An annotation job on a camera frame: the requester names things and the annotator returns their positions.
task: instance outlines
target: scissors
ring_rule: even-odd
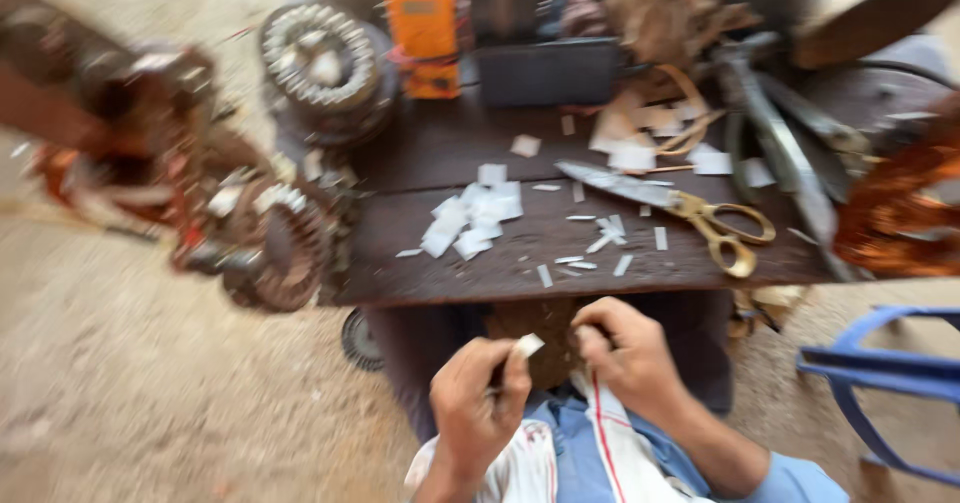
[[[710,256],[730,276],[746,278],[757,268],[757,254],[752,252],[745,243],[765,245],[777,236],[774,224],[757,209],[733,203],[708,203],[702,197],[691,195],[685,191],[671,190],[658,184],[642,181],[600,165],[587,164],[573,160],[560,160],[555,164],[568,177],[588,184],[593,188],[603,190],[633,200],[659,207],[664,211],[683,218],[706,239],[710,249]],[[741,231],[716,217],[720,211],[727,211],[745,215],[752,219],[763,232],[760,236]],[[736,259],[733,264],[727,264],[723,259],[724,247],[730,248]]]

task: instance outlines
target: blue metal frame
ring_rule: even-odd
[[[943,318],[960,331],[960,308],[879,306],[854,321],[833,345],[801,347],[797,370],[826,378],[840,411],[872,451],[865,460],[960,487],[957,472],[922,467],[901,458],[870,423],[854,396],[853,387],[864,387],[960,404],[960,361],[859,345],[872,331],[910,316]]]

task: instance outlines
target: sandy floor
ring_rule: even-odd
[[[240,128],[270,140],[255,44],[225,39],[283,0],[62,1],[128,39],[207,46],[244,106]],[[954,30],[954,58],[958,22],[937,25]],[[17,168],[0,161],[4,194],[23,189]],[[343,360],[346,311],[241,311],[215,282],[172,276],[164,258],[126,239],[0,222],[0,501],[400,501],[416,445],[382,376]],[[874,303],[946,304],[958,291],[951,280],[817,288],[782,336],[760,329],[734,347],[731,424],[817,460],[859,501],[956,501],[960,490],[861,470],[862,443],[793,356]],[[960,356],[953,334],[877,339]],[[876,393],[865,403],[908,457],[960,469],[954,407]]]

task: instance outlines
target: wooden table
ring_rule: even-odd
[[[479,89],[465,87],[456,100],[405,100],[393,124],[376,140],[354,150],[351,162],[358,188],[375,192],[359,202],[360,219],[352,235],[352,258],[335,301],[342,305],[410,305],[444,302],[517,301],[662,290],[758,288],[776,284],[833,281],[815,246],[789,233],[803,229],[789,198],[775,186],[761,190],[757,207],[776,227],[776,239],[752,246],[756,271],[747,279],[726,274],[714,263],[706,240],[684,220],[654,209],[640,217],[640,206],[605,192],[585,189],[586,201],[574,203],[572,182],[553,165],[576,159],[605,165],[607,155],[588,149],[595,116],[577,117],[576,133],[564,136],[557,108],[487,109]],[[543,140],[533,158],[510,153],[514,137]],[[704,141],[723,148],[723,121],[714,122]],[[482,164],[506,164],[508,179],[522,181],[522,217],[503,223],[493,248],[464,261],[452,247],[438,259],[426,252],[396,258],[420,245],[433,222],[430,211],[476,180]],[[657,165],[683,165],[682,157]],[[739,203],[727,176],[696,175],[691,170],[652,173],[711,203]],[[532,190],[549,181],[558,191]],[[624,246],[612,243],[590,254],[595,270],[573,277],[552,272],[544,288],[538,265],[558,267],[559,257],[585,255],[599,238],[592,221],[569,215],[619,214],[627,229]],[[669,249],[657,251],[654,227],[665,227]],[[624,276],[613,276],[620,256],[632,254]]]

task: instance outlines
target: hand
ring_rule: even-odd
[[[605,296],[584,306],[570,325],[580,356],[627,409],[661,425],[692,400],[670,356],[664,327],[633,306]]]
[[[439,431],[434,466],[459,483],[479,485],[521,426],[531,383],[515,343],[474,338],[433,378],[430,402]],[[491,395],[494,369],[504,361],[503,390]]]

